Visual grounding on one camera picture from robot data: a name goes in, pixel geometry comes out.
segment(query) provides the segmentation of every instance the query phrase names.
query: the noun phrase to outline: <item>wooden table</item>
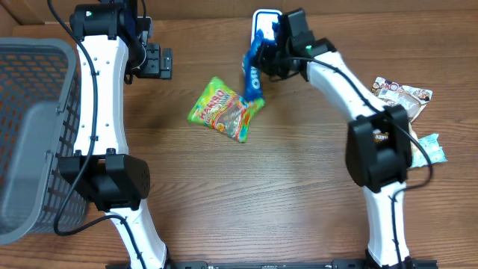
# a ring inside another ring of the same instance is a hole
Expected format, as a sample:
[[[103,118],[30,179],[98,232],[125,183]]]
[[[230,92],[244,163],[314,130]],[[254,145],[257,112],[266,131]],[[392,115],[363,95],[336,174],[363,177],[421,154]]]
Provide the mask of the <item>wooden table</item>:
[[[448,162],[426,189],[406,194],[412,255],[441,268],[478,267],[478,11],[310,16],[365,85],[382,76],[433,90],[414,122],[439,133]],[[240,61],[251,19],[155,22],[174,51],[174,79],[125,87],[131,154],[149,163],[149,208],[179,261],[317,262],[364,257],[367,212],[344,164],[341,115],[301,78],[264,81],[266,107],[239,144],[186,116],[213,76],[243,92]],[[58,25],[18,26],[17,37],[54,37]],[[417,183],[425,170],[410,173]],[[102,215],[94,206],[88,220]],[[3,268],[103,268],[128,260],[111,223],[80,235],[28,235],[0,247]]]

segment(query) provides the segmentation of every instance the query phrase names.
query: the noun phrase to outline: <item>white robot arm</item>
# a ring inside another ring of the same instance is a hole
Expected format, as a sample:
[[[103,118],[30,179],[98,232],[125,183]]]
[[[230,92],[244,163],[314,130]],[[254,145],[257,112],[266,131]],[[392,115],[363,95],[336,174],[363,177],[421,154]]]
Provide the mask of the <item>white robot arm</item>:
[[[326,52],[318,55],[315,60],[322,61],[339,68],[357,86],[363,96],[378,111],[383,111],[385,103],[374,96],[347,68],[339,52]],[[319,89],[330,104],[337,108],[347,122],[356,120],[357,117],[369,117],[376,112],[372,111],[347,83],[342,75],[327,67],[314,62],[307,63],[307,78],[310,84]],[[380,267],[392,266],[398,263],[391,223],[391,200],[393,194],[403,189],[406,183],[394,182],[382,187],[379,193],[372,192],[367,187],[362,187],[367,203],[370,240],[368,253]],[[409,256],[409,249],[405,243],[403,230],[403,193],[397,196],[395,203],[395,217],[397,222],[397,237],[402,254],[402,262]]]
[[[123,124],[123,81],[132,83],[133,75],[171,79],[172,52],[163,49],[161,57],[159,45],[148,43],[152,20],[137,17],[136,3],[118,0],[78,5],[70,18],[72,33],[86,49],[95,72],[92,73],[87,56],[78,45],[80,126],[75,155],[61,158],[58,166],[70,184],[81,177],[75,190],[104,211],[121,235],[131,261],[121,267],[107,268],[159,269],[166,267],[167,248],[155,230],[146,202],[150,188],[148,165],[128,155]],[[95,103],[93,76],[99,109],[93,153],[88,157]],[[81,173],[84,165],[87,168]]]
[[[327,39],[315,40],[302,9],[280,15],[278,21],[273,25],[274,40],[262,41],[251,59],[252,65],[283,79],[289,78],[290,72],[300,73],[341,112],[348,125],[347,169],[362,187],[367,204],[367,266],[409,266],[402,192],[406,188],[406,168],[412,160],[406,111],[401,106],[390,108],[374,96],[350,72]],[[388,139],[374,141],[377,133],[389,133]]]

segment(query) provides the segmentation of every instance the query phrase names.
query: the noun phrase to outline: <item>green snack bag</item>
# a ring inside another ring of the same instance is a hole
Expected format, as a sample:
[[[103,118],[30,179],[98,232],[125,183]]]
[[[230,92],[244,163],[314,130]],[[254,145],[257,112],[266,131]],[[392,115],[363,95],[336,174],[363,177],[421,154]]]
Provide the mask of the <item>green snack bag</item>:
[[[219,78],[212,78],[197,100],[187,119],[226,133],[243,143],[247,139],[249,122],[265,104],[262,98],[246,102]]]

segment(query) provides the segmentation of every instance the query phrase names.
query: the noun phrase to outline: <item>blue package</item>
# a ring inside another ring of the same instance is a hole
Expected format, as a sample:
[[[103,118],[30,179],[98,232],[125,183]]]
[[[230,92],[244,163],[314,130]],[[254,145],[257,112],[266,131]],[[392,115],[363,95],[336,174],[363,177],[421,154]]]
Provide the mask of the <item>blue package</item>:
[[[264,40],[264,33],[262,33],[262,30],[258,30],[251,43],[251,49],[243,59],[244,87],[246,88],[244,91],[244,99],[248,102],[262,98],[261,72],[251,65],[251,60],[261,46],[262,40]]]
[[[420,143],[423,149],[425,149],[432,164],[447,161],[443,147],[438,144],[438,134],[431,134],[427,137],[423,137],[418,140],[418,143]],[[423,154],[420,151],[415,150],[412,155],[412,165],[410,168],[424,167],[426,165],[427,162]]]

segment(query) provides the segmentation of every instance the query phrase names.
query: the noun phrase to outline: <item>plastic basket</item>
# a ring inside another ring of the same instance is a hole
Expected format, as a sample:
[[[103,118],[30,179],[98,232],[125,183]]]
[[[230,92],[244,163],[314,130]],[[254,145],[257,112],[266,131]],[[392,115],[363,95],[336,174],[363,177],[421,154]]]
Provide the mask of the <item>plastic basket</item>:
[[[76,55],[61,40],[0,38],[0,244],[53,232],[70,185],[58,158],[73,155],[80,120]],[[74,193],[60,229],[84,222],[87,202]]]

